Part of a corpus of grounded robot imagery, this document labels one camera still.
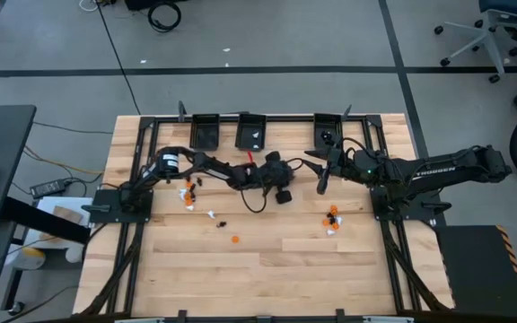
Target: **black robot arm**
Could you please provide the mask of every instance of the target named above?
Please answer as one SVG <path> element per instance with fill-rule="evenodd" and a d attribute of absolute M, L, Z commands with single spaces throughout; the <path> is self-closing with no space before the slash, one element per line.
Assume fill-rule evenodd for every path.
<path fill-rule="evenodd" d="M 389 203 L 411 200 L 416 195 L 460 184 L 465 181 L 496 183 L 512 173 L 502 154 L 492 146 L 473 146 L 456 153 L 406 161 L 391 159 L 383 152 L 366 150 L 351 138 L 334 142 L 325 136 L 326 151 L 308 151 L 310 156 L 327 161 L 326 167 L 303 161 L 319 175 L 317 192 L 324 194 L 329 176 L 352 180 L 369 188 L 385 187 Z M 352 141 L 360 150 L 343 149 L 345 141 Z"/>
<path fill-rule="evenodd" d="M 179 171 L 180 155 L 184 155 L 192 164 L 189 169 Z M 238 191 L 262 188 L 263 196 L 266 196 L 272 188 L 277 188 L 277 202 L 289 202 L 292 199 L 290 192 L 282 189 L 294 178 L 293 169 L 281 160 L 278 152 L 269 153 L 265 158 L 267 162 L 260 167 L 254 162 L 231 166 L 228 162 L 185 147 L 164 147 L 157 152 L 151 164 L 142 168 L 135 181 L 123 184 L 122 190 L 127 193 L 122 194 L 121 201 L 123 205 L 133 205 L 160 180 L 169 183 L 172 179 L 185 179 L 193 173 L 202 172 L 224 180 L 230 188 Z"/>

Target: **floor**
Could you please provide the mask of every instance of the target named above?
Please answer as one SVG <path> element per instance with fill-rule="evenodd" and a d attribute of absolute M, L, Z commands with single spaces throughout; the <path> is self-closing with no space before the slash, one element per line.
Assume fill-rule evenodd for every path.
<path fill-rule="evenodd" d="M 178 100 L 189 113 L 338 113 L 352 104 L 351 112 L 406 113 L 423 155 L 492 144 L 510 163 L 517 73 L 490 84 L 491 74 L 476 68 L 471 74 L 419 68 L 439 66 L 469 41 L 452 29 L 440 36 L 432 29 L 443 21 L 472 24 L 480 18 L 476 0 L 189 0 L 180 8 L 182 22 L 167 34 L 154 32 L 124 1 L 102 8 L 144 114 L 175 114 Z M 512 43 L 503 31 L 496 37 L 507 57 Z M 484 50 L 451 64 L 491 65 Z M 100 13 L 83 11 L 77 0 L 13 0 L 0 11 L 0 105 L 33 104 L 39 122 L 110 131 L 117 115 L 136 114 L 118 70 Z M 110 136 L 34 126 L 28 145 L 45 158 L 101 170 Z M 28 188 L 66 176 L 22 158 L 14 182 Z M 31 200 L 16 188 L 10 195 Z M 449 224 L 502 224 L 517 254 L 516 172 L 499 185 L 447 188 L 442 199 L 454 205 Z M 33 306 L 78 277 L 76 268 L 29 273 L 18 299 Z M 64 318 L 73 301 L 74 291 L 66 292 L 17 322 Z M 0 311 L 0 321 L 6 318 Z"/>

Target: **wooden table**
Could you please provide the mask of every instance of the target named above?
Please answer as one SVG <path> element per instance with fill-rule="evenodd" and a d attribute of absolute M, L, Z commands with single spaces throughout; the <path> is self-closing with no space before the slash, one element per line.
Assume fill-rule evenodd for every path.
<path fill-rule="evenodd" d="M 392 157 L 414 159 L 414 149 L 403 114 L 381 115 Z M 139 117 L 119 117 L 110 148 L 104 182 L 118 185 L 129 178 Z M 188 147 L 190 124 L 163 124 L 157 149 L 166 145 Z M 345 136 L 363 142 L 358 123 L 343 123 Z M 216 156 L 223 162 L 248 161 L 234 147 L 236 123 L 221 124 Z M 374 146 L 378 146 L 372 132 Z M 150 136 L 145 136 L 144 159 Z M 307 158 L 312 149 L 312 123 L 267 124 L 266 150 L 254 153 L 257 164 L 278 150 L 283 159 Z M 189 167 L 183 158 L 180 168 Z M 372 215 L 367 188 L 331 179 L 326 195 L 316 193 L 316 175 L 307 167 L 296 171 L 290 186 L 293 201 L 278 205 L 274 192 L 262 214 L 252 214 L 239 192 L 219 179 L 198 175 L 195 211 L 186 210 L 179 198 L 182 180 L 155 187 L 152 220 L 145 226 L 137 276 L 133 317 L 319 316 L 393 314 L 381 229 Z M 245 192 L 254 208 L 262 205 L 260 190 Z M 337 205 L 344 222 L 333 236 L 322 225 L 331 205 Z M 216 220 L 207 212 L 215 211 Z M 216 224 L 227 225 L 217 228 Z M 439 300 L 453 307 L 442 256 L 434 231 L 421 222 L 405 222 L 415 270 Z M 110 276 L 120 224 L 109 224 L 91 241 L 74 312 L 84 309 Z M 240 242 L 231 242 L 232 236 Z M 407 280 L 399 269 L 407 308 Z M 119 287 L 118 309 L 127 286 Z"/>

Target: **white cable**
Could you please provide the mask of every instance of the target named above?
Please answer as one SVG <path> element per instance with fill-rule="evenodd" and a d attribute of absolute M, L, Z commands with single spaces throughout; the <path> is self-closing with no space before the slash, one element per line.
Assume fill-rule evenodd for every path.
<path fill-rule="evenodd" d="M 81 0 L 81 1 L 79 1 L 79 7 L 80 7 L 81 9 L 85 10 L 87 13 L 92 13 L 92 12 L 94 12 L 95 10 L 97 10 L 97 8 L 99 7 L 99 6 L 97 5 L 97 0 L 89 0 L 89 2 L 90 2 L 90 3 L 95 4 L 95 7 L 94 7 L 94 8 L 92 8 L 92 9 L 87 9 L 87 8 L 85 8 L 85 7 L 83 6 L 83 1 L 85 1 L 85 0 Z"/>

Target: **black tray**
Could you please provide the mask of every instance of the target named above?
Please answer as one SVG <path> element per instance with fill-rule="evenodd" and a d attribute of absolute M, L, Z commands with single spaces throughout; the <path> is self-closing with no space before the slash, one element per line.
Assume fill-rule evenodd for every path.
<path fill-rule="evenodd" d="M 202 151 L 215 151 L 219 146 L 218 114 L 196 114 L 190 124 L 189 147 Z"/>
<path fill-rule="evenodd" d="M 267 116 L 240 114 L 239 125 L 237 126 L 237 138 L 234 146 L 244 150 L 259 152 L 265 148 L 265 137 L 267 135 Z"/>
<path fill-rule="evenodd" d="M 323 131 L 329 132 L 334 140 L 342 138 L 342 116 L 324 113 L 314 114 L 314 147 L 316 149 L 327 147 L 322 139 Z"/>

